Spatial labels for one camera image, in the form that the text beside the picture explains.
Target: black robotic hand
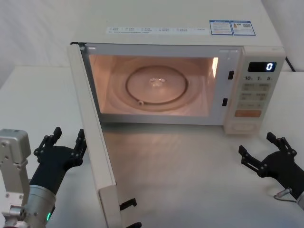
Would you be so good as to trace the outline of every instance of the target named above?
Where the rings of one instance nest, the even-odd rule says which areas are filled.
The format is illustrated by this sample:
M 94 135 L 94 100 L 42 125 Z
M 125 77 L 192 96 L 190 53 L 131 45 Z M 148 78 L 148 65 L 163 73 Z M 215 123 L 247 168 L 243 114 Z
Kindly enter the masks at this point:
M 241 145 L 238 152 L 242 155 L 241 163 L 255 171 L 259 177 L 272 177 L 276 179 L 301 206 L 304 194 L 304 171 L 295 163 L 297 152 L 289 145 L 287 140 L 276 138 L 269 132 L 267 139 L 273 143 L 279 151 L 259 161 L 252 157 Z

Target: green led light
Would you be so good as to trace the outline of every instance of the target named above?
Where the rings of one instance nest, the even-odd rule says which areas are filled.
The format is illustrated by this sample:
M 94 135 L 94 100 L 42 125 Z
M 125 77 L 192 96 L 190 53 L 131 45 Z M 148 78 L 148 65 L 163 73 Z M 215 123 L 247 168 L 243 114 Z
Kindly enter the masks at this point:
M 47 214 L 47 221 L 49 221 L 49 219 L 51 218 L 51 215 L 52 215 L 51 213 Z

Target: microwave control panel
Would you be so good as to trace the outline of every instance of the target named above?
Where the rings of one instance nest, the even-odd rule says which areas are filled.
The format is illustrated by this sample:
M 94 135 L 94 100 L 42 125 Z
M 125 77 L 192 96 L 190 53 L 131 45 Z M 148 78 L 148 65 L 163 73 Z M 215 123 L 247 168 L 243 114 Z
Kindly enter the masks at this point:
M 224 128 L 253 134 L 260 129 L 285 59 L 283 48 L 244 47 Z

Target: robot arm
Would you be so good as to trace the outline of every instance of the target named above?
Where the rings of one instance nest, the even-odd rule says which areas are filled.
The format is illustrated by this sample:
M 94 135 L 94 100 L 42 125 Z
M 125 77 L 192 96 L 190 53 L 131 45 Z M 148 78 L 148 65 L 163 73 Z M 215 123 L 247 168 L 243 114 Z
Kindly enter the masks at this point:
M 304 171 L 295 163 L 297 152 L 284 137 L 276 138 L 274 134 L 269 132 L 267 139 L 279 151 L 259 161 L 252 157 L 241 145 L 238 150 L 242 155 L 241 163 L 255 171 L 259 177 L 276 179 L 285 188 L 284 191 L 275 196 L 276 199 L 286 194 L 291 194 L 296 199 L 297 204 L 304 209 Z
M 40 163 L 31 182 L 28 181 L 26 158 L 30 155 L 25 131 L 0 131 L 0 163 L 6 189 L 6 209 L 2 212 L 7 228 L 45 228 L 56 201 L 56 193 L 65 173 L 80 166 L 86 151 L 83 129 L 78 133 L 74 149 L 54 146 L 62 132 L 45 136 L 34 151 Z

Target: white wall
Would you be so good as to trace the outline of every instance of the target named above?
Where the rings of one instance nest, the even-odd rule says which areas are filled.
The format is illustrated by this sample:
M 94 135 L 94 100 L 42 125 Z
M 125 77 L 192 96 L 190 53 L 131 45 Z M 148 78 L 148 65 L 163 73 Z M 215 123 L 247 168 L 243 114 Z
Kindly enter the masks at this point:
M 304 1 L 263 2 L 288 57 L 297 70 L 304 71 Z M 14 65 L 68 66 L 66 46 L 89 3 L 0 0 L 0 87 Z

